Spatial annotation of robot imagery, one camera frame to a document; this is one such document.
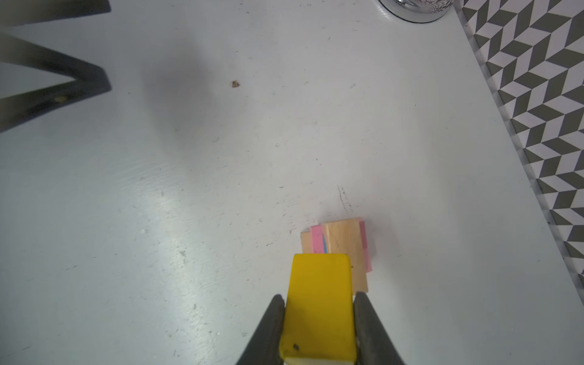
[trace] geometric patterned floor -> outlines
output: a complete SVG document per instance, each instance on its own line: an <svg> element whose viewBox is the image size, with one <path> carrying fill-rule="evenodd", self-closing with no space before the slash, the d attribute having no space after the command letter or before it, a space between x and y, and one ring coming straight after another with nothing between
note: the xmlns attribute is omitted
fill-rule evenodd
<svg viewBox="0 0 584 365"><path fill-rule="evenodd" d="M454 7L584 301L584 0Z"/></svg>

